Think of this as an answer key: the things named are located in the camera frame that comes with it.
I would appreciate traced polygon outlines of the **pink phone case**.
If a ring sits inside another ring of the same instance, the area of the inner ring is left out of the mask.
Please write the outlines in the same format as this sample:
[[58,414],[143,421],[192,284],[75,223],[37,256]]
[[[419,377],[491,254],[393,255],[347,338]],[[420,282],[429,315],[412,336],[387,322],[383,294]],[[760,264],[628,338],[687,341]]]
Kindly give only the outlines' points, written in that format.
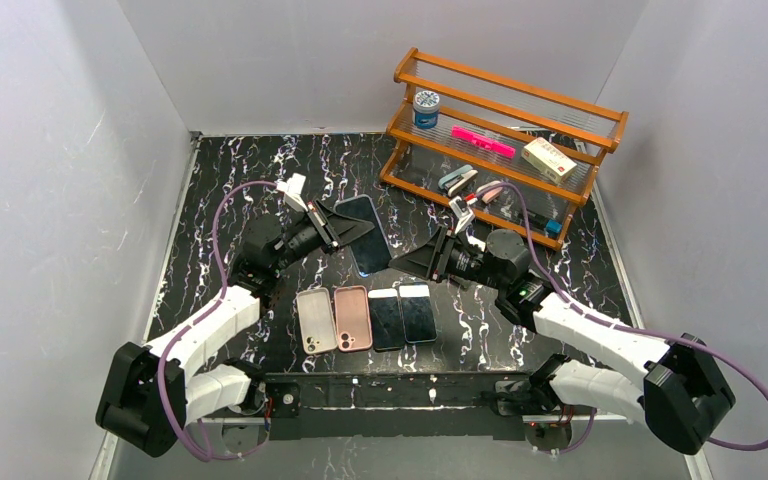
[[370,349],[373,339],[366,288],[337,288],[334,291],[334,308],[338,349],[342,352]]

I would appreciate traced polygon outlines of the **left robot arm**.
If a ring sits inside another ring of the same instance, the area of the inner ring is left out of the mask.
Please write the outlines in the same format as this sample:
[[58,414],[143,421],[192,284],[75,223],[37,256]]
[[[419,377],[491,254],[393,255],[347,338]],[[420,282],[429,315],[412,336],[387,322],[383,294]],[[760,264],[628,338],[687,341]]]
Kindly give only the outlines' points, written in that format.
[[319,200],[294,223],[274,216],[251,220],[234,257],[228,285],[200,310],[146,344],[127,342],[113,355],[95,422],[157,458],[176,442],[205,457],[210,450],[188,426],[245,403],[260,375],[253,364],[226,362],[204,371],[228,341],[257,323],[285,269],[316,250],[333,253],[371,232],[370,221],[336,212]]

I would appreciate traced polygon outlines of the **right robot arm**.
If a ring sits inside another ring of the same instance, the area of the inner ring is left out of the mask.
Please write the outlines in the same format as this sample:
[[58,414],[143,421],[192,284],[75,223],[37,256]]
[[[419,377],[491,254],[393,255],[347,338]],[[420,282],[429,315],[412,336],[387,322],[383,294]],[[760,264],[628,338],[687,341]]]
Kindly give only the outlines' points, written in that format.
[[441,281],[456,277],[492,288],[510,323],[558,340],[599,361],[593,367],[552,355],[521,387],[494,396],[530,409],[589,406],[643,424],[663,444],[696,454],[736,403],[713,356],[684,334],[660,340],[629,332],[625,324],[564,299],[532,270],[524,239],[495,230],[484,247],[441,227],[425,244],[390,260],[391,268]]

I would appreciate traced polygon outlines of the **bare black phone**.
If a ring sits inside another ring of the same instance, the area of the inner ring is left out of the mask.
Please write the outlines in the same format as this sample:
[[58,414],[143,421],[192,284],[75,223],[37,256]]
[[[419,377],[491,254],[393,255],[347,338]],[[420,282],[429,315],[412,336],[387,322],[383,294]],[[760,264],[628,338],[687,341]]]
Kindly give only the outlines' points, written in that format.
[[430,288],[425,283],[398,287],[405,340],[408,343],[428,343],[437,338]]
[[400,350],[405,344],[405,331],[398,291],[395,288],[370,290],[367,294],[376,352]]

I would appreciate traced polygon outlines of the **beige phone case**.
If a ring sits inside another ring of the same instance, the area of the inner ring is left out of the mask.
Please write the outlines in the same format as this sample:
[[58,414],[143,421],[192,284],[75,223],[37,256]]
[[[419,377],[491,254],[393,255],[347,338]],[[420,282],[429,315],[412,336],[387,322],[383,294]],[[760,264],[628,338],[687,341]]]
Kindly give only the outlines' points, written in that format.
[[335,350],[336,325],[329,290],[320,287],[299,292],[296,307],[305,353],[317,355]]

